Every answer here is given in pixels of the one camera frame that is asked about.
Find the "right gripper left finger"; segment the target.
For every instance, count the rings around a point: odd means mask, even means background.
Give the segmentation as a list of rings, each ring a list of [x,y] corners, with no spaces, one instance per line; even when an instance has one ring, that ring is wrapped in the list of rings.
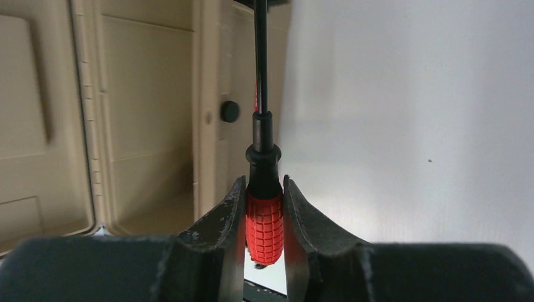
[[[159,301],[242,301],[246,178],[192,226],[169,238],[158,262]]]

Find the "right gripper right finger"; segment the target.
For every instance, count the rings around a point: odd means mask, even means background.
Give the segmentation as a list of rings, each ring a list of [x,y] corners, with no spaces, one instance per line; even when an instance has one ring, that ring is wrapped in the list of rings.
[[[284,260],[289,301],[375,301],[374,246],[318,210],[283,180]]]

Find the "red handled screwdriver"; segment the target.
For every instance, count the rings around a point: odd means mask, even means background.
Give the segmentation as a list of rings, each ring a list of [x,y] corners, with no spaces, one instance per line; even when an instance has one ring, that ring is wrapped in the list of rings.
[[[256,57],[256,110],[253,143],[246,150],[250,164],[247,185],[246,245],[257,267],[275,264],[284,247],[283,189],[274,143],[273,115],[268,106],[268,1],[253,1]]]

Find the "tan plastic tool box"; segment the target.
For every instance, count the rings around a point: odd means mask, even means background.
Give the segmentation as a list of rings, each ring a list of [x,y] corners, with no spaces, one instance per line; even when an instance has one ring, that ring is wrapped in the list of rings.
[[[251,1],[1,2],[1,255],[178,233],[249,172]]]

